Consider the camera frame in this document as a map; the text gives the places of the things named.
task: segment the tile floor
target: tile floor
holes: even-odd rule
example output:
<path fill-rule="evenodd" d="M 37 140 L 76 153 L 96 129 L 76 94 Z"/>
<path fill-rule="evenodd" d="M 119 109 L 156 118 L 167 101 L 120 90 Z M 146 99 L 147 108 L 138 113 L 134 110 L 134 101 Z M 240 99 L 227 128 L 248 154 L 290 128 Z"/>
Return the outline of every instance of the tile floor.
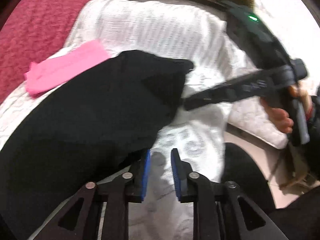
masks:
<path fill-rule="evenodd" d="M 227 127 L 225 141 L 239 145 L 255 160 L 266 179 L 269 179 L 279 156 L 280 150 L 273 148 L 260 139 L 243 132 L 235 127 Z M 277 208 L 283 208 L 294 201 L 299 195 L 293 193 L 283 193 L 279 189 L 279 184 L 287 181 L 288 172 L 284 161 L 279 164 L 274 177 L 270 180 L 269 186 Z"/>

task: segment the black plastic device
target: black plastic device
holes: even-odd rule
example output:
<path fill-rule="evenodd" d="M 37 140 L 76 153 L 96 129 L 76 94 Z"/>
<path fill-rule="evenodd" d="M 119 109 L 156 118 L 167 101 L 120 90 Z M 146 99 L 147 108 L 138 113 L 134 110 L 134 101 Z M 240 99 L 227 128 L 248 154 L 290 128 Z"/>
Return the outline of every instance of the black plastic device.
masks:
<path fill-rule="evenodd" d="M 141 203 L 147 187 L 150 151 L 112 181 L 88 182 L 55 214 L 34 240 L 128 240 L 128 203 Z M 171 151 L 175 192 L 193 203 L 193 240 L 288 240 L 271 219 L 232 181 L 209 181 Z M 106 203 L 101 224 L 103 202 Z"/>
<path fill-rule="evenodd" d="M 264 97 L 274 108 L 289 113 L 294 125 L 288 138 L 294 146 L 309 142 L 306 117 L 299 98 L 290 95 L 288 87 L 298 86 L 298 80 L 308 73 L 301 59 L 292 60 L 279 40 L 246 6 L 225 1 L 227 10 L 227 34 L 244 50 L 259 70 L 219 84 L 184 99 L 186 110 L 207 104 L 235 102 L 245 98 Z"/>

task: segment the black cloth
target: black cloth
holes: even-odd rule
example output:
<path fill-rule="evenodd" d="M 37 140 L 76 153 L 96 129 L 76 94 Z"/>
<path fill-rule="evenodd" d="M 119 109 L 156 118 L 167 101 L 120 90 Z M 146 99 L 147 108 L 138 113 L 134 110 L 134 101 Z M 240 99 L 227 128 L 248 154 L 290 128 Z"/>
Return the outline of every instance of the black cloth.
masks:
<path fill-rule="evenodd" d="M 312 96 L 313 115 L 308 120 L 308 133 L 310 141 L 304 149 L 305 159 L 310 171 L 320 180 L 320 90 L 317 96 Z"/>
<path fill-rule="evenodd" d="M 289 240 L 320 239 L 320 187 L 300 196 L 286 208 L 276 209 L 259 167 L 243 149 L 232 143 L 226 143 L 221 180 L 235 181 Z"/>
<path fill-rule="evenodd" d="M 122 52 L 50 94 L 0 152 L 0 214 L 18 240 L 87 181 L 151 148 L 174 118 L 193 63 Z"/>

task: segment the black gripper frame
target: black gripper frame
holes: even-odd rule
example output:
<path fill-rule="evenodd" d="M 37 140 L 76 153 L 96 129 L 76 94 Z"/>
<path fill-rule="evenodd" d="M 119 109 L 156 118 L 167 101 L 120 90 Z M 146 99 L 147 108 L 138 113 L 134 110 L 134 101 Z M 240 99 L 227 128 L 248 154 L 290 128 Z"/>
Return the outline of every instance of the black gripper frame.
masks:
<path fill-rule="evenodd" d="M 171 151 L 176 195 L 193 202 L 193 240 L 288 240 L 272 220 L 233 181 L 215 183 L 193 172 Z"/>
<path fill-rule="evenodd" d="M 44 226 L 34 240 L 96 240 L 102 206 L 107 202 L 101 240 L 128 240 L 128 203 L 146 194 L 150 151 L 112 181 L 88 182 Z"/>

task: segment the black handle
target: black handle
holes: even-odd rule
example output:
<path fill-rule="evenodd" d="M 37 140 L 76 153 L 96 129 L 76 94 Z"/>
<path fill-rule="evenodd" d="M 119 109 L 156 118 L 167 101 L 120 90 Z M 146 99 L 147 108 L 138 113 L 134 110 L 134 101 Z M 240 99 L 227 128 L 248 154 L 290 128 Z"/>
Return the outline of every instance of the black handle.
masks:
<path fill-rule="evenodd" d="M 265 98 L 269 106 L 281 108 L 288 112 L 293 120 L 292 133 L 288 138 L 293 146 L 304 145 L 310 141 L 306 115 L 302 103 L 298 98 L 290 95 L 287 88 L 278 91 L 278 96 L 273 94 Z"/>

